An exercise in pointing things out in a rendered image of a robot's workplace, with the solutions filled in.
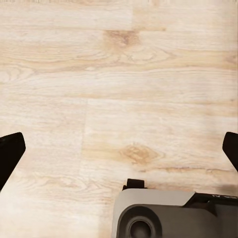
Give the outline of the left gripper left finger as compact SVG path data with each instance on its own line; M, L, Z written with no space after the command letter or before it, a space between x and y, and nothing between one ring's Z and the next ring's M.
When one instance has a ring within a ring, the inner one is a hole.
M26 151L22 132L0 137L0 191Z

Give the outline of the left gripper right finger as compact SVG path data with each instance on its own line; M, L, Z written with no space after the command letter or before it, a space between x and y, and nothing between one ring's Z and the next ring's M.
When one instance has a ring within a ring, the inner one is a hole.
M238 172L238 134L227 132L224 140L222 150L228 157L236 171Z

